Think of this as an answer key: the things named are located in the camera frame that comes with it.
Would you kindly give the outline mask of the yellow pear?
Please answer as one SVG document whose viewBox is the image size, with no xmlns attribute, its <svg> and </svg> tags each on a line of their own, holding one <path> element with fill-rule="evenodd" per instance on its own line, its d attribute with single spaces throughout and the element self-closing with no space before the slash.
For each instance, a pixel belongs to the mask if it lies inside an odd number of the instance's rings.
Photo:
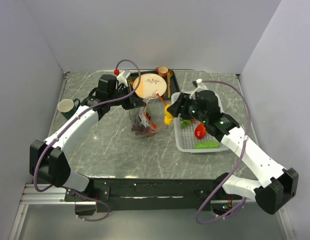
<svg viewBox="0 0 310 240">
<path fill-rule="evenodd" d="M 168 112 L 170 106 L 171 104 L 167 104 L 164 109 L 164 123 L 167 126 L 170 126 L 174 119 L 174 117 Z"/>
</svg>

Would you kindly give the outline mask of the clear zip bag orange zipper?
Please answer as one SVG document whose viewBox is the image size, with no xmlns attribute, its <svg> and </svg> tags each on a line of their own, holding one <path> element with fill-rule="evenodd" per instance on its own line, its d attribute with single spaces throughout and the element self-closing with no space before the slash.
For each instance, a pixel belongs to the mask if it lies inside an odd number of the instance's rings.
<svg viewBox="0 0 310 240">
<path fill-rule="evenodd" d="M 135 138 L 147 138 L 155 135 L 164 124 L 164 109 L 166 102 L 155 91 L 143 99 L 145 106 L 129 111 L 131 123 L 130 133 Z"/>
</svg>

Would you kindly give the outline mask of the dark purple grapes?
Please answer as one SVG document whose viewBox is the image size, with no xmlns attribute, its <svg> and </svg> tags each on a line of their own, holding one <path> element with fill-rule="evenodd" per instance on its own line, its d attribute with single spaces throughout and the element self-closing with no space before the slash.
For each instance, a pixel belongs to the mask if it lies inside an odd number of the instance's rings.
<svg viewBox="0 0 310 240">
<path fill-rule="evenodd" d="M 143 136 L 150 134 L 152 127 L 144 115 L 144 113 L 137 113 L 132 118 L 131 131 L 134 132 L 136 136 Z"/>
</svg>

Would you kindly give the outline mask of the green cucumber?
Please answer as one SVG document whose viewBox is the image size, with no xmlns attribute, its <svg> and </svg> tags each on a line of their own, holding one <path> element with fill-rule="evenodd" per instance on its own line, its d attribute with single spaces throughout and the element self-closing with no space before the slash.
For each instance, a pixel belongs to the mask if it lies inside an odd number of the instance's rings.
<svg viewBox="0 0 310 240">
<path fill-rule="evenodd" d="M 200 149 L 217 149 L 220 147 L 220 144 L 217 141 L 204 141 L 199 142 L 194 146 L 194 149 L 200 150 Z"/>
</svg>

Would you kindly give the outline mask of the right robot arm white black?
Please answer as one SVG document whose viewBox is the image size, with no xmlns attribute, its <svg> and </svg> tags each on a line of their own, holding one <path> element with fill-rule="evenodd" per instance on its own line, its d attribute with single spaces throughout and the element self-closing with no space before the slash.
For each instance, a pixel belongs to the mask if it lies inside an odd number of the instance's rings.
<svg viewBox="0 0 310 240">
<path fill-rule="evenodd" d="M 254 199 L 263 211 L 273 215 L 296 195 L 299 174 L 268 156 L 233 117 L 222 111 L 219 100 L 211 90 L 177 92 L 167 112 L 175 118 L 202 123 L 208 134 L 240 157 L 257 178 L 250 180 L 229 173 L 227 180 L 213 187 L 217 198 L 238 195 Z"/>
</svg>

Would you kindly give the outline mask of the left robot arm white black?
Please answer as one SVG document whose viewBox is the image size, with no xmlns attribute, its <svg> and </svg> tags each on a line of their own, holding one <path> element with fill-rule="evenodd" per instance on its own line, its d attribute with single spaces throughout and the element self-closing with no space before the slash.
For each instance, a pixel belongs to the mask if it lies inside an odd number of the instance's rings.
<svg viewBox="0 0 310 240">
<path fill-rule="evenodd" d="M 75 114 L 59 130 L 44 141 L 35 140 L 30 145 L 29 172 L 38 192 L 45 191 L 38 187 L 38 181 L 44 181 L 50 187 L 75 190 L 83 201 L 93 197 L 93 179 L 72 171 L 67 155 L 111 107 L 121 106 L 124 110 L 131 110 L 145 106 L 144 101 L 136 94 L 141 77 L 137 78 L 136 84 L 132 84 L 128 80 L 129 76 L 130 72 L 127 70 L 117 76 L 103 74 L 98 86 L 81 101 Z"/>
</svg>

